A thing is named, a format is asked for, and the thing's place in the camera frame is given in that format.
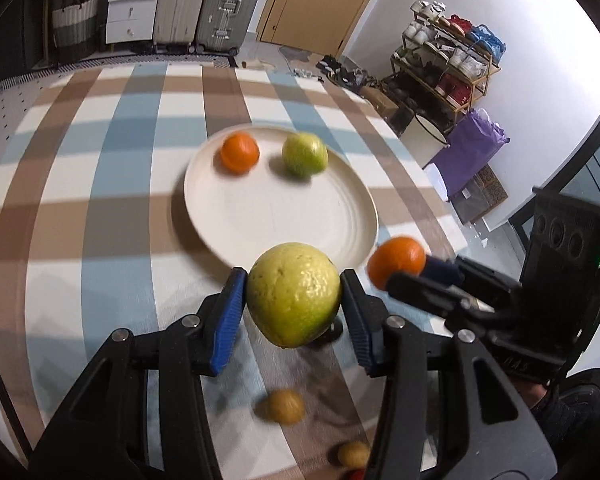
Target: table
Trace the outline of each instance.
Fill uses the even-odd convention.
[[[334,85],[177,63],[60,78],[26,113],[0,164],[0,372],[34,446],[114,329],[163,329],[221,288],[229,269],[190,224],[184,169],[208,136],[251,122],[315,132],[343,155],[374,197],[379,242],[408,234],[442,257],[466,244],[371,105]],[[441,330],[439,319],[381,295],[390,311]],[[245,311],[230,364],[203,383],[225,479],[339,478],[328,450],[371,442],[384,383],[356,365],[346,336],[321,351],[282,350]],[[290,428],[253,412],[282,386],[307,405]],[[156,392],[152,375],[150,453],[159,466]],[[20,455],[1,411],[0,437]]]

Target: round plate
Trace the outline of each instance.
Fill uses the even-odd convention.
[[[247,174],[229,173],[218,151],[229,134],[248,132],[260,160]],[[290,130],[245,124],[227,128],[200,146],[184,179],[189,217],[206,246],[230,267],[250,270],[266,250],[303,242],[338,268],[355,269],[371,254],[378,214],[368,189],[332,150],[329,166],[310,180],[291,176],[282,161]]]

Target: wooden door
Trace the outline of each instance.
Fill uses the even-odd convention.
[[[260,39],[334,56],[365,2],[274,0]]]

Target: purple plastic bag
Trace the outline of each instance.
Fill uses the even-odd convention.
[[[501,127],[476,110],[469,110],[449,134],[450,146],[432,160],[445,181],[448,195],[460,191],[509,140]]]

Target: suitcase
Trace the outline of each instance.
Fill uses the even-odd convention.
[[[202,0],[158,0],[154,43],[193,43]]]
[[[196,30],[196,52],[237,55],[257,1],[204,0]]]

